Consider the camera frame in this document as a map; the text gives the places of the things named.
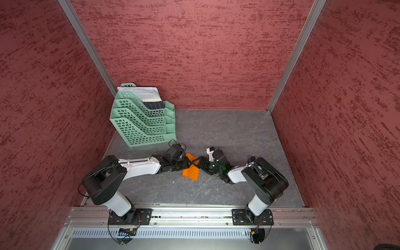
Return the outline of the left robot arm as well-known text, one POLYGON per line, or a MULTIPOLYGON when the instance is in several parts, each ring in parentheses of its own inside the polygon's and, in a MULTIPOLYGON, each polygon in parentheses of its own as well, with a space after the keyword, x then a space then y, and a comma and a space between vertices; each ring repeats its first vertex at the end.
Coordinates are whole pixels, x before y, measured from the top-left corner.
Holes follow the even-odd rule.
POLYGON ((118 191, 125 180, 188 168, 189 160, 183 156, 173 158, 164 154, 145 159, 124 160, 109 155, 87 173, 81 184, 95 205, 106 206, 114 215, 123 218, 129 224, 135 208, 132 202, 118 191))

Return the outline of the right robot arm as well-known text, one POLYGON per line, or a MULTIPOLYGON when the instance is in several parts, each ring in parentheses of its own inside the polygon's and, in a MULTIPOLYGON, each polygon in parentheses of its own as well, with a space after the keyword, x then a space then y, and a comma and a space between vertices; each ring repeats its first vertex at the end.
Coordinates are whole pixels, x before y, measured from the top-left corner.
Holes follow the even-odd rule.
POLYGON ((255 195, 245 207, 245 220, 252 224, 260 221, 269 206, 289 187, 287 179, 262 157, 252 156, 247 164, 235 167, 226 160, 200 157, 197 166, 227 184, 246 182, 254 189, 255 195))

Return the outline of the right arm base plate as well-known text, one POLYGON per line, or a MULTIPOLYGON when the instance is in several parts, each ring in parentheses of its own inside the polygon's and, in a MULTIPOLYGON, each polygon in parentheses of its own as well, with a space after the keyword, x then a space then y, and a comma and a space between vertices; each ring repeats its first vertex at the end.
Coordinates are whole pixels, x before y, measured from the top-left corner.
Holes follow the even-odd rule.
POLYGON ((272 211, 265 209, 260 215, 254 215, 248 209, 232 209, 232 220, 234 226, 273 226, 274 219, 272 211))

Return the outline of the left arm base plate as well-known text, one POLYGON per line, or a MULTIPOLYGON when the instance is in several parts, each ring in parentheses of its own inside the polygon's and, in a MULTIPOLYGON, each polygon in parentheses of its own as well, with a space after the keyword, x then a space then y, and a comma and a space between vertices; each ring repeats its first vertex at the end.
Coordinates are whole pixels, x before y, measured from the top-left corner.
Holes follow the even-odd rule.
POLYGON ((112 226, 118 225, 134 225, 148 226, 152 217, 153 210, 150 208, 133 208, 123 216, 118 216, 114 211, 110 211, 108 224, 112 226))

